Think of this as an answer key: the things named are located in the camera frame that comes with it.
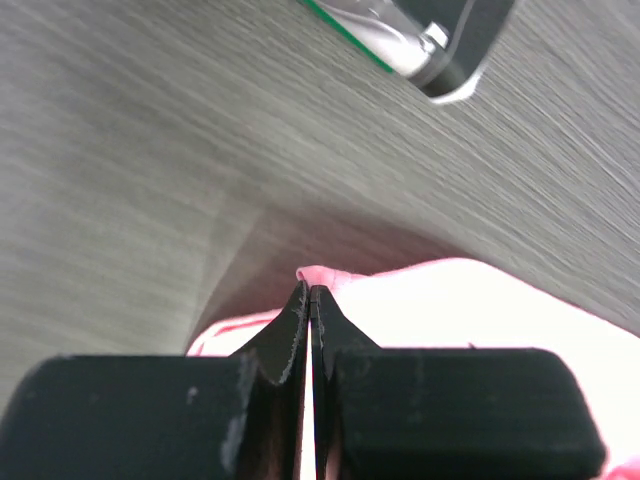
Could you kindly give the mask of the pink t shirt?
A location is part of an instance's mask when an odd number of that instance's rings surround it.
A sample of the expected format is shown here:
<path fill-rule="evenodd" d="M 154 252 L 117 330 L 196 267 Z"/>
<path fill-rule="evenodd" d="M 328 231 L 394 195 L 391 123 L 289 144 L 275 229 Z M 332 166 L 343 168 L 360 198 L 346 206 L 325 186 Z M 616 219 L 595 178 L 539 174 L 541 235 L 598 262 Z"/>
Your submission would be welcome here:
<path fill-rule="evenodd" d="M 601 478 L 638 478 L 638 337 L 469 259 L 373 275 L 307 266 L 297 277 L 328 287 L 347 317 L 384 346 L 555 352 L 574 371 L 608 448 Z"/>

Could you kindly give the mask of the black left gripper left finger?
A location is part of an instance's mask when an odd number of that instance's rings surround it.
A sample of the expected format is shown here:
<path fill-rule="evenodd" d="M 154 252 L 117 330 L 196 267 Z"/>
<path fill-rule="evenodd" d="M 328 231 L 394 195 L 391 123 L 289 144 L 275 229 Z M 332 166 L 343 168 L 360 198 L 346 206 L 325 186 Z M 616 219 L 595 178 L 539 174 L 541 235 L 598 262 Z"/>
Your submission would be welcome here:
<path fill-rule="evenodd" d="M 296 479 L 309 288 L 226 357 L 58 356 L 1 419 L 5 479 Z"/>

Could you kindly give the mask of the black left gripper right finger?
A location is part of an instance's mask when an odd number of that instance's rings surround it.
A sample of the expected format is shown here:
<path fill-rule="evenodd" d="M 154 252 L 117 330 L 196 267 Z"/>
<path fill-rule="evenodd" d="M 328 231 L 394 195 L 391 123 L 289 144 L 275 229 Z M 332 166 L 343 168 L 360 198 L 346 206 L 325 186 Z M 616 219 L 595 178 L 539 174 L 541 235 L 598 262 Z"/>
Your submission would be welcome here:
<path fill-rule="evenodd" d="M 536 348 L 384 348 L 328 288 L 309 304 L 320 479 L 592 479 L 606 448 L 570 369 Z"/>

